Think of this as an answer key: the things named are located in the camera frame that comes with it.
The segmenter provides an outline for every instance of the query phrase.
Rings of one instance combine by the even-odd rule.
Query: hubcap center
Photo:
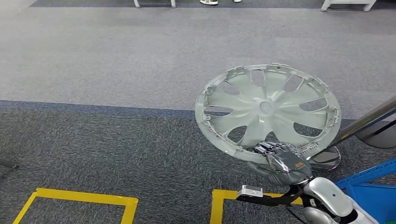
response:
[[[260,103],[260,110],[264,114],[272,114],[274,108],[271,103],[264,101]]]

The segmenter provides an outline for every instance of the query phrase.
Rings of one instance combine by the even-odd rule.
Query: dark gray carpet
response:
[[[189,116],[164,117],[112,114],[98,108],[79,112],[40,106],[0,109],[0,157],[21,165],[12,171],[0,168],[0,223],[11,223],[38,187],[137,197],[134,224],[206,224],[212,189],[250,184],[267,192],[286,190],[212,146],[192,111],[183,112]],[[340,148],[341,165],[322,176],[338,180],[396,155],[396,149],[374,149],[356,138]],[[395,183],[390,180],[379,182]],[[120,222],[121,215],[120,206],[36,199],[22,223],[113,224]],[[297,221],[283,208],[226,200],[223,223]]]
[[[219,0],[215,7],[221,8],[321,8],[324,0],[243,0],[234,3],[232,0]],[[142,7],[170,7],[170,0],[139,0]],[[199,0],[177,0],[177,7],[200,8]],[[32,7],[134,7],[133,0],[37,0]],[[336,9],[362,10],[363,5],[333,5]],[[377,0],[373,9],[396,8],[393,0]]]

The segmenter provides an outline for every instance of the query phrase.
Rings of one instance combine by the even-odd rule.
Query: robot finger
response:
[[[284,151],[284,152],[290,152],[290,144],[281,144],[280,146],[279,146],[279,150],[282,150],[282,151]]]
[[[247,165],[259,175],[262,175],[267,179],[270,177],[271,171],[260,167],[257,163],[249,161],[247,162]]]
[[[272,145],[272,146],[279,146],[281,145],[281,143],[277,143],[277,142],[272,142],[272,141],[266,141],[268,144]]]
[[[270,142],[267,142],[267,141],[259,142],[259,145],[267,150],[270,150],[274,146],[273,144],[271,144]]]

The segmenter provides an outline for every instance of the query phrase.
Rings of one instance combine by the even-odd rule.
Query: wheel cover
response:
[[[252,80],[254,72],[263,73],[263,83]],[[300,77],[295,91],[283,90],[292,77]],[[221,88],[228,84],[239,93],[230,94]],[[325,99],[325,106],[313,111],[301,105]],[[209,114],[213,107],[228,108],[229,114]],[[198,96],[195,118],[205,137],[221,151],[245,161],[266,164],[263,156],[246,148],[274,133],[280,142],[294,144],[309,159],[325,149],[335,138],[341,121],[337,99],[319,78],[282,64],[237,67],[213,79]],[[297,133],[295,123],[320,129],[316,136]],[[229,133],[241,126],[246,132],[239,141]]]

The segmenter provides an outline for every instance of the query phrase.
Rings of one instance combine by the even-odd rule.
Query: hubcap spoke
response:
[[[242,97],[265,98],[261,87],[252,82],[250,72],[229,79],[228,82],[241,92]]]
[[[238,110],[226,116],[211,115],[210,123],[217,133],[227,136],[233,129],[247,126],[250,120],[250,110]]]
[[[239,146],[250,147],[264,141],[265,137],[272,131],[272,127],[269,122],[260,119],[256,115],[248,124],[245,135],[238,142]]]
[[[219,88],[208,97],[208,104],[233,110],[245,110],[253,107],[252,101],[243,98],[241,95],[230,95],[219,90]]]
[[[294,130],[293,122],[287,119],[274,119],[272,120],[272,128],[274,129],[275,136],[282,143],[294,144],[297,147],[301,147],[310,142],[309,139],[315,139],[313,137],[302,136]]]
[[[281,106],[277,116],[317,129],[322,129],[327,119],[325,111],[305,111],[299,105]]]
[[[274,97],[276,93],[283,91],[286,76],[279,73],[268,72],[265,74],[265,89],[267,97]]]
[[[311,102],[316,99],[320,99],[318,94],[312,88],[302,88],[302,85],[293,92],[283,93],[278,97],[277,102],[284,105],[300,105],[306,102]]]

